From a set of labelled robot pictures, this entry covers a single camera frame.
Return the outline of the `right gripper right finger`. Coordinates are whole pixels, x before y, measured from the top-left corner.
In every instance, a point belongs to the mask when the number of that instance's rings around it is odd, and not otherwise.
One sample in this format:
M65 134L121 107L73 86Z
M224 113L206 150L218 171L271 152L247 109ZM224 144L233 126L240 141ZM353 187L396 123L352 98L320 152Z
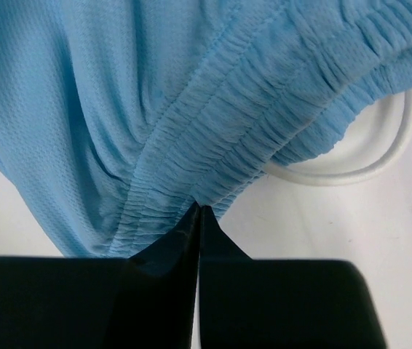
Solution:
M367 283L346 260L257 260L202 209L203 348L385 348Z

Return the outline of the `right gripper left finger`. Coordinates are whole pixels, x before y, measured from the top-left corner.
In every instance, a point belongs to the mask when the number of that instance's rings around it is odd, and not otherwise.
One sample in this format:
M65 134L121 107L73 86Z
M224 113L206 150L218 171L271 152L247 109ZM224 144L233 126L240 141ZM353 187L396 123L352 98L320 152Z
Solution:
M0 348L189 348L199 206L130 258L0 256Z

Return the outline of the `light blue shorts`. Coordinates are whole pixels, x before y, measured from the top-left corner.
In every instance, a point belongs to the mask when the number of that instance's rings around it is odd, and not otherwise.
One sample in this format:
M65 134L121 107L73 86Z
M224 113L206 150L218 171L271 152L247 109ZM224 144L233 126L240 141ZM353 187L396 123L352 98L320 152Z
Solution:
M67 257L130 257L412 88L412 1L0 1L0 171Z

